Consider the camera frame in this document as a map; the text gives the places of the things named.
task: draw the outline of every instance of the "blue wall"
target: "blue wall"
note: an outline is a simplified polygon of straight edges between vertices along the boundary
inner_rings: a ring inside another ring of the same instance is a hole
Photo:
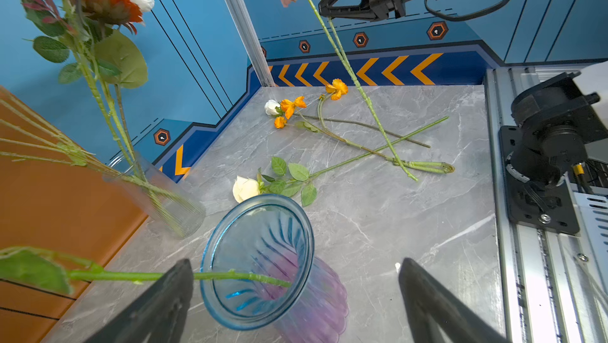
[[[498,1],[430,0],[429,5],[444,13],[467,14]],[[323,42],[323,31],[306,0],[298,0],[288,8],[283,8],[279,0],[245,2],[270,60],[331,50]],[[342,4],[358,2],[344,0]],[[608,35],[603,32],[603,25],[608,22],[608,0],[511,0],[490,15],[448,23],[449,32],[440,41],[430,41],[426,34],[435,19],[428,19],[423,0],[412,0],[405,7],[407,15],[400,19],[375,23],[336,19],[346,50],[408,48],[480,39],[506,64],[608,58]],[[370,37],[365,48],[352,43],[354,35],[361,31]],[[311,43],[310,53],[298,49],[301,40]]]
[[[57,83],[63,64],[44,60],[23,40],[41,32],[25,19],[19,0],[3,0],[0,11],[10,20],[0,36],[0,84],[108,162],[116,144],[84,79]],[[153,134],[163,119],[214,126],[245,94],[247,55],[224,0],[156,0],[144,21],[133,40],[148,63],[149,81],[124,90],[123,103],[136,149],[154,161],[163,149]],[[177,138],[183,123],[174,126]]]

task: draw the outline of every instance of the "glass vase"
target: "glass vase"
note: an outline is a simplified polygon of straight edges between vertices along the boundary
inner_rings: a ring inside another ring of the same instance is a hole
[[[120,174],[104,178],[122,187],[141,211],[163,222],[174,237],[191,236],[205,219],[204,207],[139,153],[135,156],[134,165],[123,155],[114,158],[108,166]]]
[[[215,228],[201,272],[252,272],[291,282],[289,288],[250,280],[201,281],[202,298],[220,324],[253,330],[272,324],[290,343],[336,343],[346,329],[346,289],[314,256],[304,210],[275,194],[250,198]]]

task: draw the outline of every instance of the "orange chevron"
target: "orange chevron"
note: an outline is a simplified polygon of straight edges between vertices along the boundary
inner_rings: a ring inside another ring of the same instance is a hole
[[[300,68],[298,69],[298,72],[295,74],[295,77],[298,79],[298,81],[302,82],[306,86],[312,87],[313,85],[308,83],[308,81],[306,79],[302,78],[302,74],[304,74],[304,70],[306,70],[307,66],[308,66],[308,64],[302,64],[300,66]]]
[[[329,86],[330,83],[325,81],[325,78],[323,78],[321,74],[323,73],[323,70],[325,70],[328,64],[329,62],[321,62],[321,65],[319,65],[319,68],[313,75],[313,77],[315,77],[319,82],[323,83],[326,86]]]
[[[289,65],[283,65],[283,69],[281,69],[281,73],[278,75],[278,77],[279,77],[279,79],[281,79],[281,81],[284,81],[287,84],[287,86],[294,87],[294,84],[285,78],[285,73],[287,73],[288,68],[289,68]]]
[[[184,158],[184,146],[179,147],[178,151],[175,152],[175,175],[186,175],[190,172],[189,167],[182,167],[182,160]]]
[[[424,75],[424,73],[422,73],[422,71],[427,66],[429,66],[430,64],[432,64],[433,62],[435,62],[435,60],[437,58],[441,57],[442,54],[443,53],[433,53],[433,54],[431,54],[425,60],[423,60],[422,62],[420,62],[418,64],[418,66],[414,67],[414,69],[412,69],[412,71],[410,73],[413,74],[414,77],[418,78],[425,85],[434,85],[435,82],[431,81],[429,79],[429,77],[427,77],[426,75]]]
[[[377,86],[377,84],[376,82],[372,81],[367,75],[365,75],[365,73],[376,63],[377,60],[378,58],[370,58],[369,60],[367,60],[365,65],[363,65],[363,67],[361,67],[361,69],[359,69],[359,71],[357,72],[359,78],[363,79],[363,81],[370,86]]]
[[[388,78],[389,81],[391,81],[393,84],[398,85],[398,86],[403,86],[404,83],[402,81],[400,81],[399,78],[397,78],[393,74],[393,70],[396,69],[397,67],[399,67],[399,65],[401,65],[401,62],[405,61],[406,58],[408,58],[408,57],[409,56],[397,57],[397,59],[395,59],[391,65],[389,65],[388,67],[386,67],[386,69],[383,70],[382,74],[386,78]]]

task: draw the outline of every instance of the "marble table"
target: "marble table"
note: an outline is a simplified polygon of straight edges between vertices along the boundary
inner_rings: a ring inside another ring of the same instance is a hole
[[[412,257],[484,321],[504,334],[504,314],[492,194],[490,146],[483,86],[369,87],[386,129],[407,134],[442,116],[449,119],[396,145],[415,161],[445,161],[449,175],[416,172],[414,182],[379,157],[364,159],[315,180],[317,200],[305,208],[313,225],[316,255],[340,276],[348,291],[350,315],[341,342],[412,342],[397,283],[396,265]],[[188,258],[196,269],[216,224],[237,203],[237,175],[254,178],[259,167],[270,174],[270,157],[298,162],[311,172],[361,154],[322,134],[293,126],[274,128],[264,114],[268,99],[305,95],[315,115],[321,87],[262,88],[181,181],[207,210],[201,228],[186,240],[163,233],[148,221],[108,265],[114,271],[166,271]],[[373,124],[355,89],[340,101],[327,101],[326,118]],[[368,147],[384,145],[376,131],[329,122],[341,136]],[[45,339],[81,342],[124,309],[146,285],[94,282]],[[198,284],[182,342],[281,343],[272,327],[252,332],[228,330],[205,309]]]

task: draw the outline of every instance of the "bolt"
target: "bolt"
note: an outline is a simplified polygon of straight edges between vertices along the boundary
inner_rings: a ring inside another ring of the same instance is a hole
[[[547,215],[547,214],[541,214],[541,216],[538,217],[538,219],[544,225],[548,224],[551,221],[551,217],[549,215]]]

